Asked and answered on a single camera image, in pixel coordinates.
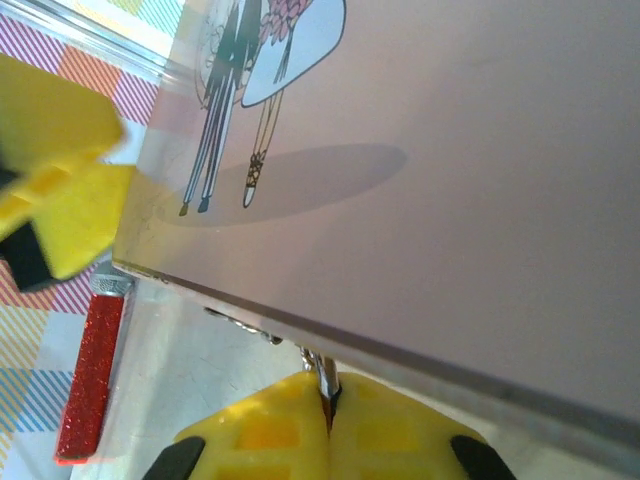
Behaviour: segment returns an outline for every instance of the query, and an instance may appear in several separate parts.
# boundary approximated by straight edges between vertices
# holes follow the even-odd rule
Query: printed illustration
[[[285,89],[333,52],[342,38],[345,17],[345,0],[216,2],[196,66],[196,92],[207,115],[180,216],[188,212],[205,164],[198,212],[209,209],[236,103],[244,108],[262,104],[243,198],[244,207],[249,207]]]

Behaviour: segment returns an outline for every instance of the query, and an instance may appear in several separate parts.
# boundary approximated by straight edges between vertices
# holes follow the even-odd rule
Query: pastel checkered cloth
[[[184,0],[56,1],[165,58],[184,8]]]
[[[136,162],[157,84],[4,14],[0,52],[109,96],[128,142],[107,161]],[[20,294],[0,262],[0,479],[71,475],[70,467],[55,465],[53,452],[90,296],[89,271],[45,291]]]

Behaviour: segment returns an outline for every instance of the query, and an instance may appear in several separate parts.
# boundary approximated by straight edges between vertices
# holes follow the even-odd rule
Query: red tool
[[[110,262],[91,275],[89,304],[69,401],[62,414],[54,459],[58,465],[86,463],[98,449],[109,399],[125,295],[133,280]]]

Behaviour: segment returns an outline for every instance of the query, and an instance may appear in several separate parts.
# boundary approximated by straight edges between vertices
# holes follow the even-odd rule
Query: red handle
[[[55,460],[85,463],[98,449],[124,298],[94,295],[84,325]]]

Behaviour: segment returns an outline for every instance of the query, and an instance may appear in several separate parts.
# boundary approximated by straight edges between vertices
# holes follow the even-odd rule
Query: yellow plastic piece
[[[32,218],[54,278],[84,270],[115,239],[135,167],[94,162]]]
[[[0,54],[2,165],[22,174],[0,192],[0,240],[123,134],[107,97]]]
[[[189,480],[327,480],[327,426],[312,373],[298,373],[182,431],[206,446]]]
[[[369,378],[340,374],[331,480],[467,480],[450,446],[474,430]]]

